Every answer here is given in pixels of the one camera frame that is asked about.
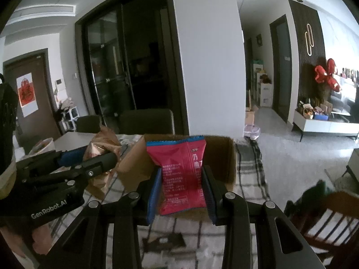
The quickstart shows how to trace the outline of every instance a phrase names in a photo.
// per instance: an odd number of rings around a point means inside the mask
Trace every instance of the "dining chair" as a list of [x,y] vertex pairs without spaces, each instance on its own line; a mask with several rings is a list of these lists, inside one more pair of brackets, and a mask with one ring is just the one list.
[[126,135],[174,135],[175,124],[170,109],[127,110],[120,115],[120,132]]
[[77,132],[98,133],[100,131],[100,117],[98,115],[81,116],[75,124]]
[[338,191],[312,201],[289,219],[327,269],[359,268],[359,197]]

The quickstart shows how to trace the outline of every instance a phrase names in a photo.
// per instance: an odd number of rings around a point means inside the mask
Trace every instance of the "table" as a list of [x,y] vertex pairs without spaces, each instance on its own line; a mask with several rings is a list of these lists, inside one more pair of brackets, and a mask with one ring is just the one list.
[[300,129],[300,141],[304,133],[329,133],[332,135],[359,136],[359,124],[347,122],[334,122],[316,119],[306,119],[298,111],[294,112],[293,129]]
[[[67,133],[55,141],[56,150],[71,150],[88,144],[93,134]],[[120,139],[133,141],[138,140],[138,135],[118,135]],[[265,181],[263,165],[261,162],[261,152],[256,141],[250,139],[241,139],[236,141],[236,183],[234,192],[242,196],[247,201],[262,204],[270,200]],[[114,177],[110,183],[109,191],[104,201],[91,196],[87,191],[84,193],[85,205],[92,200],[98,200],[101,203],[117,201],[125,193],[121,181]],[[57,224],[51,228],[53,230],[54,242],[63,234],[70,223],[80,213],[82,207],[64,215]],[[112,239],[113,225],[108,231],[108,246],[106,252],[106,262],[112,262]],[[176,249],[175,252],[167,254],[144,253],[142,249],[142,239],[157,238],[171,232],[180,232],[186,243],[185,248]],[[257,247],[255,227],[251,225],[252,234],[252,256],[253,268],[257,268]],[[140,254],[143,268],[152,268],[154,265],[164,265],[166,261],[170,268],[221,268],[224,243],[225,227],[216,227],[210,222],[198,222],[189,219],[177,219],[171,216],[156,215],[151,226],[138,226],[138,236],[140,245]]]

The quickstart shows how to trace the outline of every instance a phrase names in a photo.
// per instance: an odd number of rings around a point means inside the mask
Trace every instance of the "wooden chair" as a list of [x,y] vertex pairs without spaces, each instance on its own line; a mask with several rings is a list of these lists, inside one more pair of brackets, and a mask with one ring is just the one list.
[[359,268],[359,197],[334,192],[289,217],[327,269]]

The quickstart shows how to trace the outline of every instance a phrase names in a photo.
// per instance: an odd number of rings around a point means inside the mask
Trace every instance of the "dark wall panel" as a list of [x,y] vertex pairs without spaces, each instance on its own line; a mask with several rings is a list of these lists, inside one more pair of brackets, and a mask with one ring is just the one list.
[[[318,12],[306,5],[289,0],[291,11],[296,26],[298,51],[299,51],[299,90],[298,102],[307,98],[318,98],[322,101],[323,94],[315,81],[314,68],[321,65],[326,69],[324,39],[322,26],[320,24]],[[314,47],[312,55],[309,56],[306,51],[305,32],[306,25],[309,23],[312,27]]]

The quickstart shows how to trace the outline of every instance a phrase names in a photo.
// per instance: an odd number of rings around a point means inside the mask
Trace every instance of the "dark green chair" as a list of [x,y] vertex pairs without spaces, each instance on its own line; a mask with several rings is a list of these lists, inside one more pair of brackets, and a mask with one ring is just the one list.
[[127,110],[120,115],[120,133],[174,135],[173,113],[170,109]]
[[81,116],[76,120],[76,131],[98,133],[100,131],[100,117],[98,115]]

